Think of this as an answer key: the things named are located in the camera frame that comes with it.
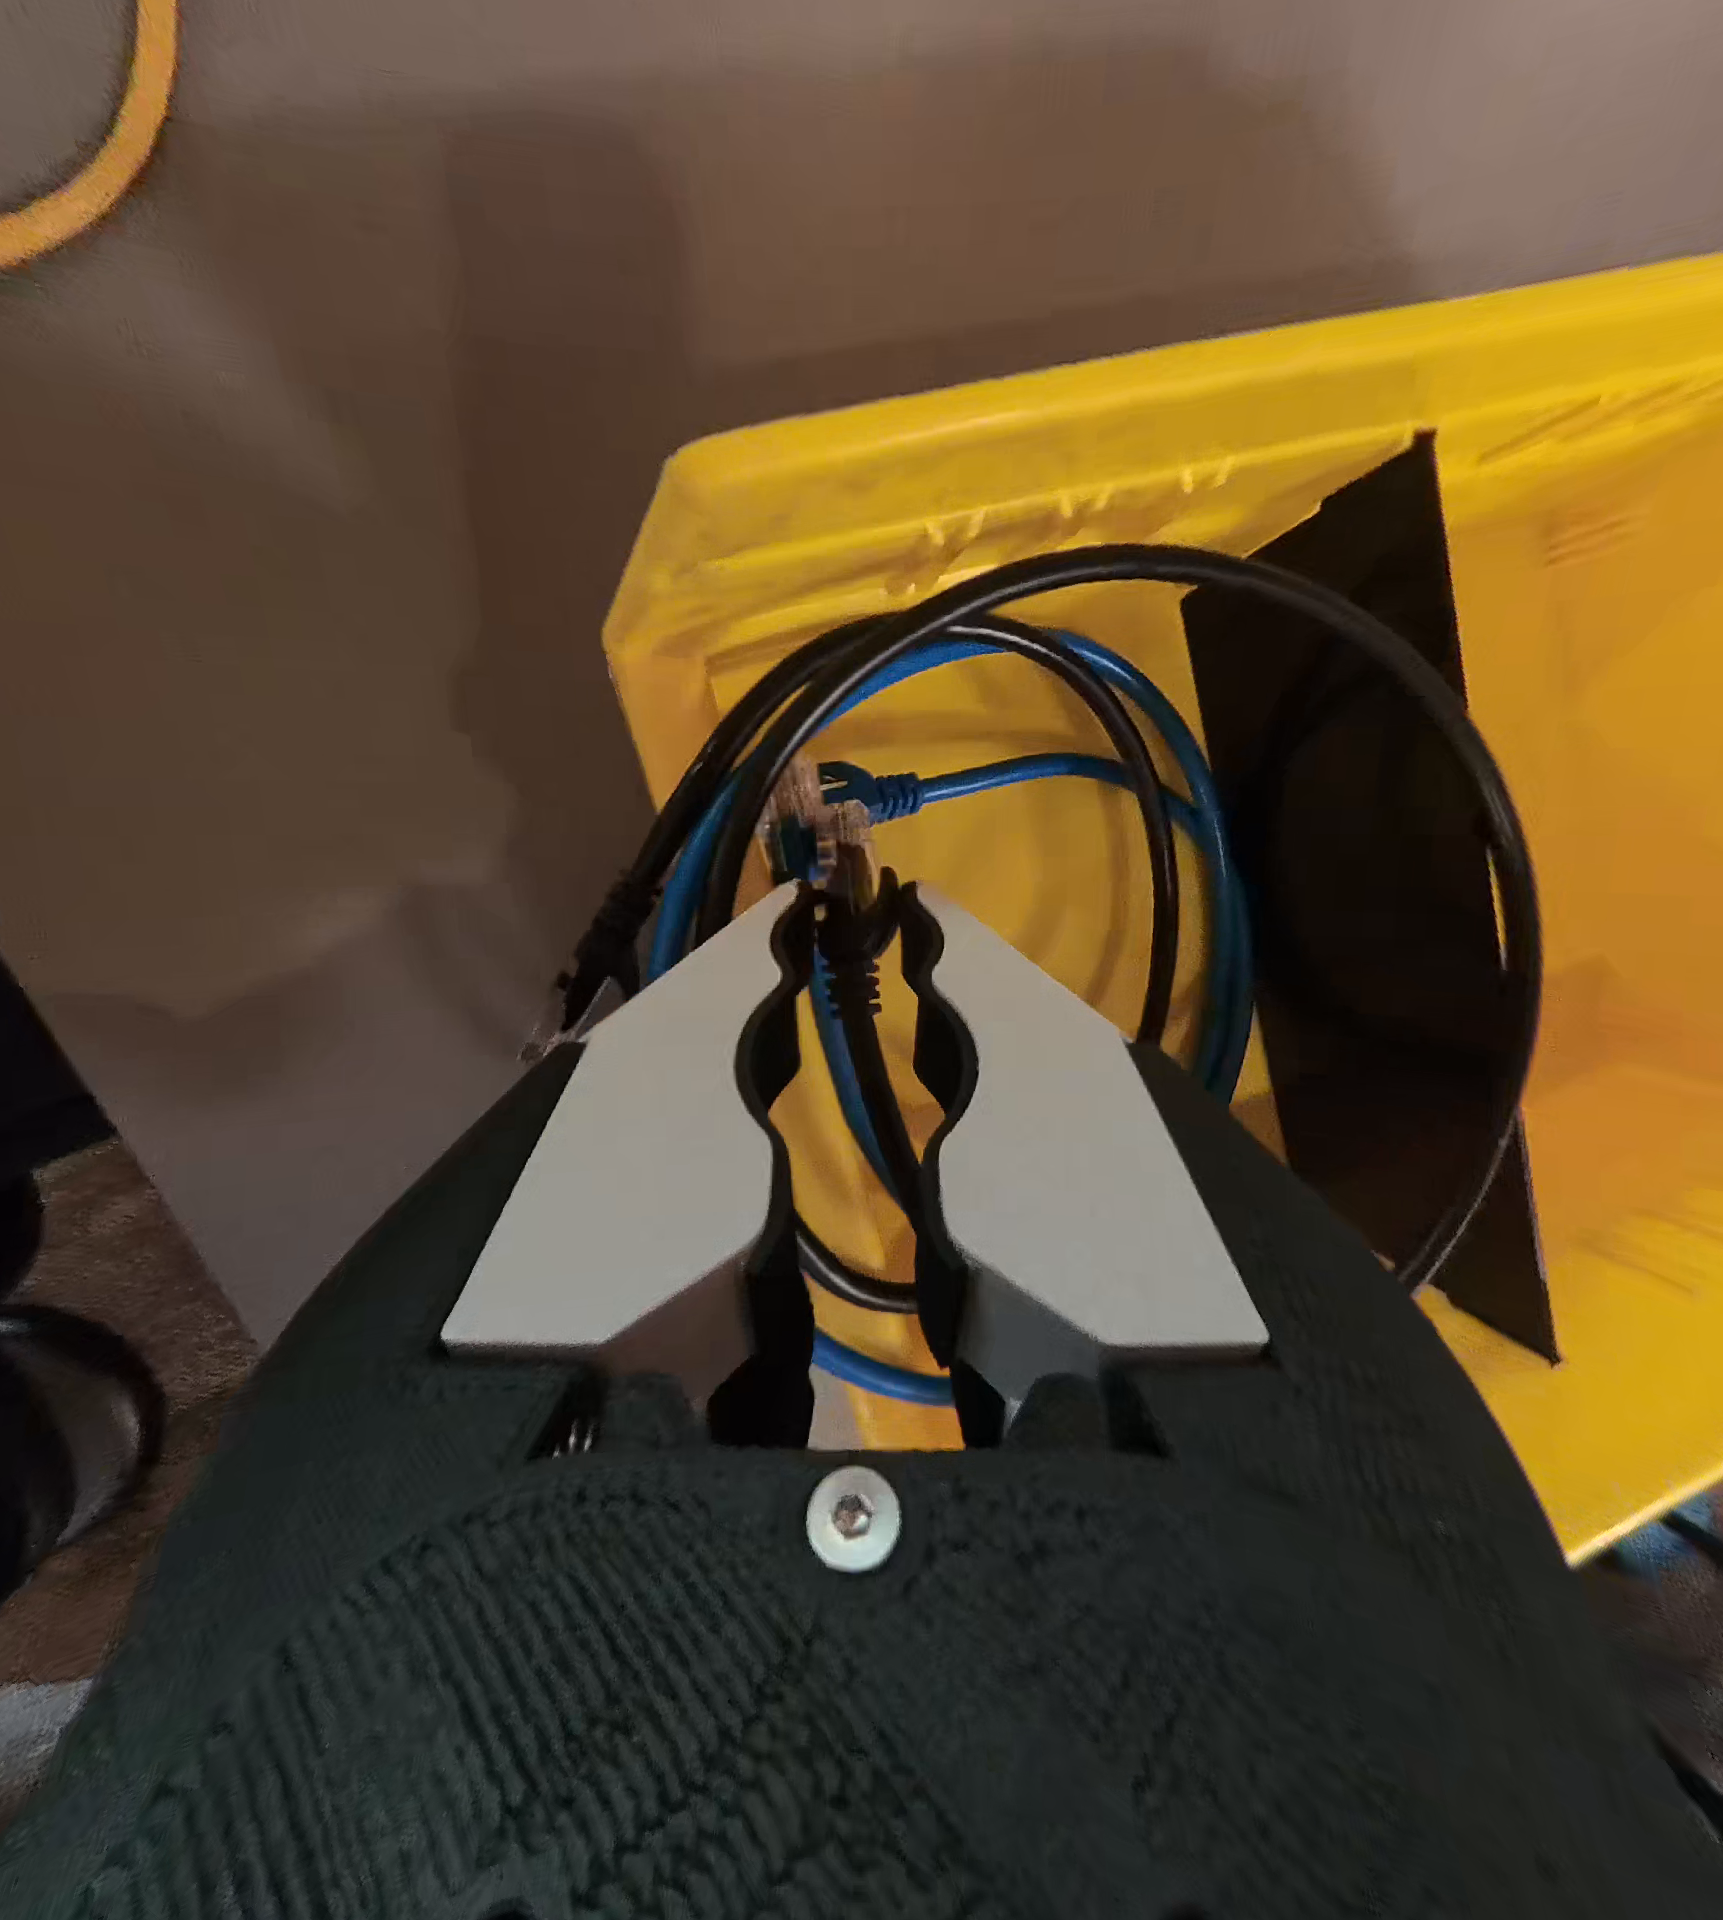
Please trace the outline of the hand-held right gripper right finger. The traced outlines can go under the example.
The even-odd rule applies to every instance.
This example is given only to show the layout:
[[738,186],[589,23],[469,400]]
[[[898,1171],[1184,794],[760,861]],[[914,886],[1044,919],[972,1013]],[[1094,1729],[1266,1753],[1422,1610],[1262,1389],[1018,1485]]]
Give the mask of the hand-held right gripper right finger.
[[968,1447],[1044,1380],[1246,1364],[1264,1317],[1162,1118],[1144,1049],[926,883],[898,901],[914,1076],[918,1308]]

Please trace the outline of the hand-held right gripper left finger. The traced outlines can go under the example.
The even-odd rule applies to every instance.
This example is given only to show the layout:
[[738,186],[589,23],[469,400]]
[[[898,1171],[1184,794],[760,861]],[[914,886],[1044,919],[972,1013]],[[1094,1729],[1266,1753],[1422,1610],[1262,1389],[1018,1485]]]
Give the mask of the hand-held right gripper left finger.
[[818,908],[790,882],[571,1046],[449,1320],[467,1357],[681,1383],[723,1443],[806,1443],[816,1310],[774,1109]]

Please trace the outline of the yellow plastic bin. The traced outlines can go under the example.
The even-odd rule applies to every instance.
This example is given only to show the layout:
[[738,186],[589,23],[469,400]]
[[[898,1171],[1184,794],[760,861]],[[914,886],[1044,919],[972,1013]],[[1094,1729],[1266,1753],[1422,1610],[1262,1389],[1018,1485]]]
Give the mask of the yellow plastic bin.
[[[651,791],[822,632],[1122,544],[1348,595],[1498,758],[1544,908],[1520,1119],[1560,1360],[1436,1285],[1416,1305],[1594,1558],[1723,1477],[1723,251],[693,442],[603,634]],[[1188,592],[1068,583],[1012,618],[1126,658],[1206,748]],[[884,854],[1132,1027],[1136,808],[1052,779],[934,803]]]

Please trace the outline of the black bin divider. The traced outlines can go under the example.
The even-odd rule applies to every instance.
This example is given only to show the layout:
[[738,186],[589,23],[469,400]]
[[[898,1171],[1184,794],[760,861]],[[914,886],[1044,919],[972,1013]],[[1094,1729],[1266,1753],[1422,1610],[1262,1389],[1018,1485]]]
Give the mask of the black bin divider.
[[1498,1121],[1522,1017],[1474,779],[1310,615],[1230,587],[1180,613],[1288,1164],[1412,1285],[1556,1366],[1522,1119]]

